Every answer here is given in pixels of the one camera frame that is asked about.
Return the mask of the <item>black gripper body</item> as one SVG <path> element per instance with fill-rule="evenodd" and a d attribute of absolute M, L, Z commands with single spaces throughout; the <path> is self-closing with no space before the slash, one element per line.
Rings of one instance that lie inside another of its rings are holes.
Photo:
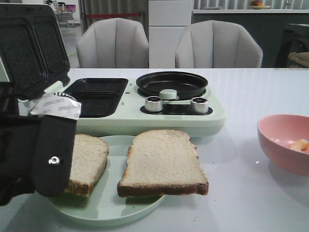
<path fill-rule="evenodd" d="M 31 168 L 40 120 L 20 116 L 14 84 L 0 84 L 0 204 L 15 196 L 33 193 Z"/>

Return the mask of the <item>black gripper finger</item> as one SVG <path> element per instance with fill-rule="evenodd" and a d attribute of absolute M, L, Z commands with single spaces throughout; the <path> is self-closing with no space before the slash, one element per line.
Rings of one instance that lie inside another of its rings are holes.
<path fill-rule="evenodd" d="M 81 103 L 63 92 L 45 93 L 31 101 L 29 114 L 40 120 L 31 169 L 35 189 L 43 196 L 64 192 L 70 179 Z"/>

